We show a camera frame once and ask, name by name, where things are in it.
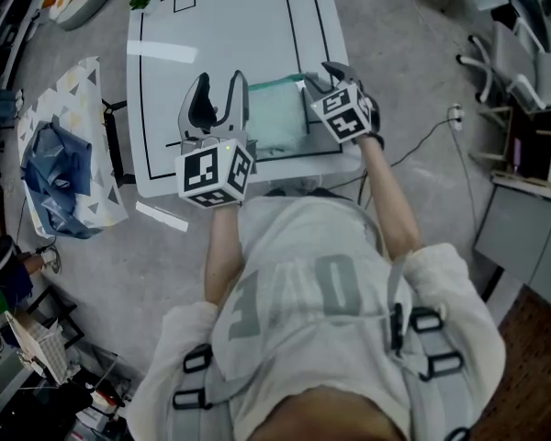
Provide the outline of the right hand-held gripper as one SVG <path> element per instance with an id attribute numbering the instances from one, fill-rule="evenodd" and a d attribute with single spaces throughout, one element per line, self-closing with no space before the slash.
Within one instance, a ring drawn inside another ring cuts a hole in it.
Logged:
<path id="1" fill-rule="evenodd" d="M 371 130 L 370 108 L 355 69 L 340 62 L 321 65 L 339 84 L 333 86 L 317 73 L 303 74 L 312 112 L 339 144 Z"/>

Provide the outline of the white woven basket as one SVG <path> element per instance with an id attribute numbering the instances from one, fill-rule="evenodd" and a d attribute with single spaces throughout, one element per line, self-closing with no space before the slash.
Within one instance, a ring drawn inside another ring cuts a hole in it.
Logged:
<path id="1" fill-rule="evenodd" d="M 61 326 L 55 322 L 47 328 L 25 311 L 7 311 L 6 320 L 25 358 L 37 359 L 58 385 L 65 383 L 69 365 Z"/>

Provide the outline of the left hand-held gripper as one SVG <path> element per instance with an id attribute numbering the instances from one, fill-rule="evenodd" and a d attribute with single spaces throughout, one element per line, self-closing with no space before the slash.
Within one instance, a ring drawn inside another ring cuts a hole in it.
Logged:
<path id="1" fill-rule="evenodd" d="M 202 73 L 187 91 L 177 121 L 182 138 L 175 158 L 178 195 L 202 209 L 241 203 L 255 164 L 245 131 L 249 86 L 244 74 L 237 70 L 232 76 L 218 121 L 209 90 L 209 76 Z"/>

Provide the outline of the wooden shelf unit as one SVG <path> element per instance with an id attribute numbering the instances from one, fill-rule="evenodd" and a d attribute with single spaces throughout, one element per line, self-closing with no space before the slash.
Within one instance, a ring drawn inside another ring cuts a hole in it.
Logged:
<path id="1" fill-rule="evenodd" d="M 513 104 L 484 108 L 482 118 L 496 129 L 493 152 L 471 152 L 470 158 L 493 176 L 551 190 L 551 111 L 527 114 Z"/>

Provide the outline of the grey cabinet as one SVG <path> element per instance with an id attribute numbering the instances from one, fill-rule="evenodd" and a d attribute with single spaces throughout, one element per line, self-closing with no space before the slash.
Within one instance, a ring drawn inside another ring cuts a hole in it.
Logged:
<path id="1" fill-rule="evenodd" d="M 551 304 L 551 198 L 495 187 L 475 249 Z"/>

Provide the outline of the grey round floor cushion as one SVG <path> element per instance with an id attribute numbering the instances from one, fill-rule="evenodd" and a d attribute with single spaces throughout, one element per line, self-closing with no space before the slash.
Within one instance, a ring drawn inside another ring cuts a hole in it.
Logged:
<path id="1" fill-rule="evenodd" d="M 62 15 L 53 21 L 60 28 L 70 31 L 81 27 L 107 0 L 72 0 L 69 6 L 63 11 Z M 49 19 L 50 8 L 41 8 L 39 10 L 39 23 L 46 23 Z"/>

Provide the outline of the person's right hand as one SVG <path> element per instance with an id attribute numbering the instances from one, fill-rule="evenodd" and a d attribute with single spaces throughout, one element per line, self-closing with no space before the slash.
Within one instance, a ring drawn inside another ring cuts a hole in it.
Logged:
<path id="1" fill-rule="evenodd" d="M 364 132 L 360 136 L 358 136 L 356 138 L 356 142 L 359 142 L 365 139 L 375 139 L 379 144 L 380 148 L 382 150 L 385 150 L 385 140 L 380 134 L 381 124 L 380 124 L 379 105 L 376 102 L 376 100 L 370 95 L 366 95 L 365 99 L 368 107 L 370 108 L 371 130 Z"/>

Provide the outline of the grey harness black buckles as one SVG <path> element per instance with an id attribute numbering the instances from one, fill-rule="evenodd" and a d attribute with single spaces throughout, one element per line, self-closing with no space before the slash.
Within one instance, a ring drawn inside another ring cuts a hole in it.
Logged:
<path id="1" fill-rule="evenodd" d="M 440 312 L 411 298 L 405 311 L 397 294 L 406 259 L 391 266 L 388 308 L 370 316 L 333 316 L 290 331 L 263 351 L 252 368 L 226 379 L 209 341 L 193 347 L 182 362 L 182 377 L 174 385 L 167 411 L 167 438 L 176 441 L 234 441 L 229 402 L 247 390 L 277 351 L 287 348 L 323 324 L 376 323 L 385 338 L 388 357 L 403 375 L 411 402 L 412 441 L 468 441 L 477 422 L 472 390 L 462 353 L 451 341 Z"/>

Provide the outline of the person's right forearm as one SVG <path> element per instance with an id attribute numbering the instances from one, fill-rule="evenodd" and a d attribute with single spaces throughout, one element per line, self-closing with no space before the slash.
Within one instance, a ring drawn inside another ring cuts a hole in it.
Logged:
<path id="1" fill-rule="evenodd" d="M 378 224 L 389 258 L 395 260 L 423 247 L 422 235 L 381 144 L 373 137 L 358 139 L 369 177 Z"/>

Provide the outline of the black table frame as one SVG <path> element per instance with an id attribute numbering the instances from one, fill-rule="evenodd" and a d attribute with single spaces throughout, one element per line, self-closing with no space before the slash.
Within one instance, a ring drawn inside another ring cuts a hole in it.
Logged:
<path id="1" fill-rule="evenodd" d="M 104 126 L 107 134 L 107 146 L 109 156 L 113 166 L 113 175 L 116 179 L 118 187 L 124 185 L 135 185 L 136 178 L 134 174 L 126 173 L 122 163 L 121 151 L 118 143 L 118 131 L 114 113 L 127 106 L 127 101 L 121 101 L 114 104 L 108 103 L 105 99 L 102 100 L 104 107 Z"/>

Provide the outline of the patterned bin with blue cloth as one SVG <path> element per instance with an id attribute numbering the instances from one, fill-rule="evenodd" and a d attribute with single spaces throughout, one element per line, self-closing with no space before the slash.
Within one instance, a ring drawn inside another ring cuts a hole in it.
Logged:
<path id="1" fill-rule="evenodd" d="M 100 231 L 128 217 L 113 175 L 102 100 L 99 60 L 89 57 L 79 61 L 40 95 L 17 124 L 20 165 L 23 152 L 38 124 L 54 117 L 59 119 L 63 129 L 92 144 L 91 195 L 76 196 L 77 206 L 73 215 L 87 227 Z M 42 230 L 24 181 L 23 186 L 36 233 L 45 238 L 54 236 Z"/>

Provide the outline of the white office chair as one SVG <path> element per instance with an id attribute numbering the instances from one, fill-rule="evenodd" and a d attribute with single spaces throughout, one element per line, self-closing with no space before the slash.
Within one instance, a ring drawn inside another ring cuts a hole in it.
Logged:
<path id="1" fill-rule="evenodd" d="M 534 79 L 517 74 L 506 87 L 526 114 L 551 111 L 551 53 L 538 52 Z"/>
<path id="2" fill-rule="evenodd" d="M 461 54 L 457 54 L 455 59 L 460 65 L 475 67 L 485 73 L 484 87 L 475 95 L 480 104 L 488 100 L 495 78 L 498 78 L 504 83 L 507 94 L 520 95 L 522 102 L 526 101 L 540 110 L 546 108 L 537 93 L 536 69 L 536 55 L 544 53 L 545 48 L 523 18 L 518 17 L 513 28 L 499 21 L 494 22 L 490 53 L 477 36 L 470 35 L 468 40 L 477 47 L 482 60 Z"/>

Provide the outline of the black stool frame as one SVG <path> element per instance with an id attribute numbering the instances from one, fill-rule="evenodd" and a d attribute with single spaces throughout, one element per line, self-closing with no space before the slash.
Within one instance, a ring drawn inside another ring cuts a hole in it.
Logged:
<path id="1" fill-rule="evenodd" d="M 77 305 L 68 300 L 63 300 L 56 288 L 49 285 L 28 305 L 26 312 L 32 314 L 46 298 L 49 298 L 55 305 L 55 313 L 47 318 L 42 325 L 51 328 L 55 322 L 65 322 L 74 331 L 73 337 L 68 339 L 63 346 L 65 350 L 68 350 L 84 338 L 84 332 L 72 318 L 72 312 L 77 309 Z"/>

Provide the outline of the crumpled blue cloth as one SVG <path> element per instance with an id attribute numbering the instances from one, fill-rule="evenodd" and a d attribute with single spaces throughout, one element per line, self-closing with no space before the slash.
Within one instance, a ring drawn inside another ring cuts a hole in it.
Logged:
<path id="1" fill-rule="evenodd" d="M 100 233 L 74 217 L 76 196 L 91 195 L 92 144 L 61 127 L 59 119 L 38 124 L 21 160 L 39 223 L 48 235 L 89 239 Z"/>

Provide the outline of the person's left forearm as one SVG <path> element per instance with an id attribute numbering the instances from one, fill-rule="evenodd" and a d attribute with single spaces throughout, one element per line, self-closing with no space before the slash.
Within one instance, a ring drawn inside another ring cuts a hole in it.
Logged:
<path id="1" fill-rule="evenodd" d="M 243 268 L 238 211 L 238 204 L 212 211 L 204 273 L 204 296 L 206 301 L 215 305 L 224 300 L 231 282 Z"/>

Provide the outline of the white printed t-shirt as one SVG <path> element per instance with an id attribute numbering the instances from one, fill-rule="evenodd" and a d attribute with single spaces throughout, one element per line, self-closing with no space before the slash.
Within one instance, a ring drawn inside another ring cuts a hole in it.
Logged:
<path id="1" fill-rule="evenodd" d="M 134 441 L 168 441 L 169 401 L 193 347 L 209 341 L 223 376 L 236 379 L 265 349 L 310 322 L 385 312 L 389 272 L 401 257 L 398 301 L 410 311 L 419 295 L 422 306 L 440 312 L 465 360 L 480 417 L 500 383 L 505 346 L 452 245 L 423 246 L 392 260 L 378 219 L 341 198 L 255 198 L 239 209 L 238 229 L 243 268 L 224 300 L 176 307 L 163 318 L 151 367 L 128 411 Z M 323 324 L 279 349 L 229 402 L 234 441 L 247 441 L 285 398 L 318 387 L 369 399 L 412 441 L 408 390 L 376 323 Z"/>

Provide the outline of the clear green-zip plastic bag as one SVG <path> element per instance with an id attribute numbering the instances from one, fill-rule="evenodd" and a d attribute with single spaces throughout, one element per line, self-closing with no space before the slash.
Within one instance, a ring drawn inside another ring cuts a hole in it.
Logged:
<path id="1" fill-rule="evenodd" d="M 246 132 L 256 141 L 260 161 L 300 153 L 308 133 L 303 96 L 304 75 L 249 86 L 249 119 Z"/>

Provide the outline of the white wall power socket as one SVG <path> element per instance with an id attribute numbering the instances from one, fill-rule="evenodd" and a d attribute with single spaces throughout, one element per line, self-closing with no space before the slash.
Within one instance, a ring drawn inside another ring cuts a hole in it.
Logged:
<path id="1" fill-rule="evenodd" d="M 454 103 L 447 109 L 447 121 L 451 130 L 461 131 L 464 117 L 465 111 L 459 103 Z"/>

